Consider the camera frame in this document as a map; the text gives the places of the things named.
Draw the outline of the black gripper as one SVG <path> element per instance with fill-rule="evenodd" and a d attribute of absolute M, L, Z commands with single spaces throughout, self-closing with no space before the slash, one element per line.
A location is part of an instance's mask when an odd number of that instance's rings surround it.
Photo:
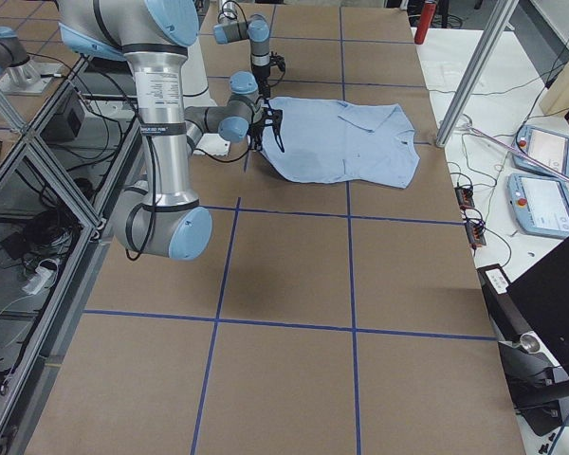
<path fill-rule="evenodd" d="M 263 131 L 265 129 L 265 112 L 259 111 L 252 119 L 248 127 L 249 150 L 262 151 L 263 150 Z"/>
<path fill-rule="evenodd" d="M 252 67 L 252 75 L 255 78 L 258 91 L 260 92 L 259 100 L 265 101 L 266 103 L 270 100 L 271 87 L 268 81 L 270 72 L 271 69 L 269 65 L 254 65 Z"/>

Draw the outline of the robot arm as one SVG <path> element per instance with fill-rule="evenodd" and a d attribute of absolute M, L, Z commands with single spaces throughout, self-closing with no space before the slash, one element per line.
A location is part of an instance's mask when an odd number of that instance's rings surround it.
<path fill-rule="evenodd" d="M 269 99 L 271 88 L 268 79 L 272 67 L 272 53 L 269 46 L 270 28 L 266 18 L 257 13 L 247 17 L 236 1 L 220 1 L 217 24 L 212 30 L 219 45 L 249 42 L 251 73 L 257 82 L 260 95 Z"/>
<path fill-rule="evenodd" d="M 212 219 L 192 188 L 189 157 L 205 134 L 240 142 L 262 123 L 266 109 L 257 82 L 238 72 L 226 105 L 185 106 L 182 69 L 199 31 L 192 1 L 61 1 L 58 12 L 70 49 L 127 62 L 134 78 L 146 175 L 122 191 L 112 219 L 128 259 L 197 258 L 210 240 Z"/>

